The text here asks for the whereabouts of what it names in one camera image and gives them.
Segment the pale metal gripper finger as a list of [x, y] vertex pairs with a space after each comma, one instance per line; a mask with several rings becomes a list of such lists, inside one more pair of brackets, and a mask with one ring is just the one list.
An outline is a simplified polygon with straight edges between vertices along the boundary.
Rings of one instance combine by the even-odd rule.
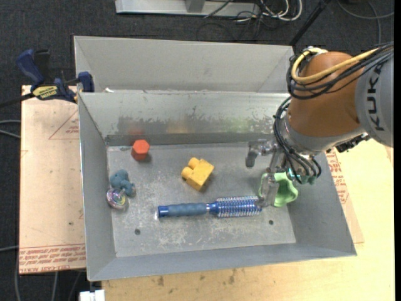
[[261, 184], [260, 184], [260, 198], [262, 200], [267, 200], [268, 193], [269, 193], [269, 174], [264, 173], [261, 177]]
[[266, 190], [266, 202], [268, 206], [273, 206], [278, 192], [278, 183], [276, 181], [270, 181]]

